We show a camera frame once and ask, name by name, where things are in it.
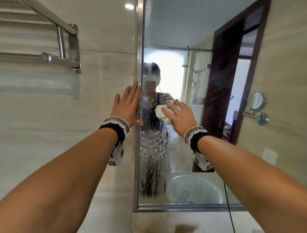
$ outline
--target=sink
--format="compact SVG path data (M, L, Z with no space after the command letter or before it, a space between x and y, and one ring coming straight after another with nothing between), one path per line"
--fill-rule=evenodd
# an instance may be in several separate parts
M193 175L171 179L166 186L166 196L171 204L225 204L224 193L212 182Z

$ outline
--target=towel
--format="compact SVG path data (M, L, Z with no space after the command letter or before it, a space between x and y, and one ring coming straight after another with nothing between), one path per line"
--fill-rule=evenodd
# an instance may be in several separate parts
M164 115L164 113L162 112L162 108L166 108L171 113L174 113L174 112L172 110L168 109L167 105L158 105L158 106L156 106L156 108L154 110L154 112L156 113L156 116L159 119L162 119L167 125L170 125L172 123L172 121Z

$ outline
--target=power cord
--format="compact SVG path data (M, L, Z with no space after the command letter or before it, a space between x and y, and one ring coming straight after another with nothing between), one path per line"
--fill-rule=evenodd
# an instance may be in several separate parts
M230 206L229 206L229 201L228 201L228 196L227 196L227 190L226 190L226 184L225 184L225 182L224 182L224 188L225 188L225 194L226 194L227 205L228 205L230 220L231 220L231 224L232 224L232 229L233 229L233 232L235 233L235 227L234 227L233 221L232 221L232 216L231 216L231 212L230 212Z

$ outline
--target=hand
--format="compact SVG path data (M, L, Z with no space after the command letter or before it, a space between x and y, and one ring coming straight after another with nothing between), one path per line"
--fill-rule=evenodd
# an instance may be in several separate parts
M122 95L122 99L120 99L119 94L116 94L111 116L125 119L130 127L134 125L142 126L142 121L135 118L135 111L140 93L141 87L138 85L138 81L135 81L132 87L129 86L126 88L125 93Z
M173 129L181 137L184 136L189 128L197 125L192 109L187 107L185 103L176 102L175 104L168 104L167 107L171 109L174 114L169 112L166 108L162 108L162 112L172 121Z
M179 102L179 100L175 99L174 102L173 102L173 104L175 104L175 103L177 103L177 102ZM170 104L170 103L171 103L171 100L168 100L168 101L165 102L166 105L167 105L167 104Z

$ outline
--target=electrical outlet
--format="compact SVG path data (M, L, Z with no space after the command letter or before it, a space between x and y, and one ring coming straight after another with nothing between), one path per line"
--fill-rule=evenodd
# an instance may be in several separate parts
M268 163L275 165L277 160L278 154L274 151L271 151L267 148L264 149L264 152L262 154L262 158L267 161Z

